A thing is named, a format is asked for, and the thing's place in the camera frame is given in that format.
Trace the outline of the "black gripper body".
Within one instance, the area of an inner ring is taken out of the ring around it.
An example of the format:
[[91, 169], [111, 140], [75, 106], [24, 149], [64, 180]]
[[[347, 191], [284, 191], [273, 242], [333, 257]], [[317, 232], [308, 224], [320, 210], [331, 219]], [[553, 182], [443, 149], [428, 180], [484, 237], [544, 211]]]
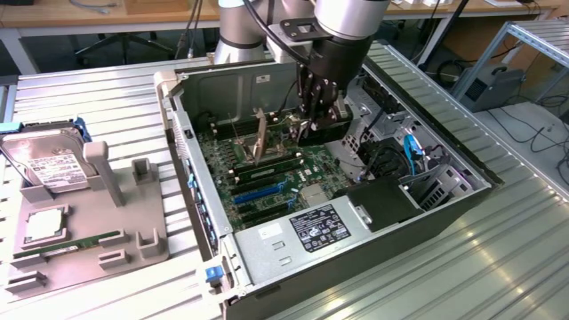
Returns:
[[372, 42], [372, 36], [360, 40], [317, 39], [309, 53], [309, 71], [345, 89], [360, 72]]

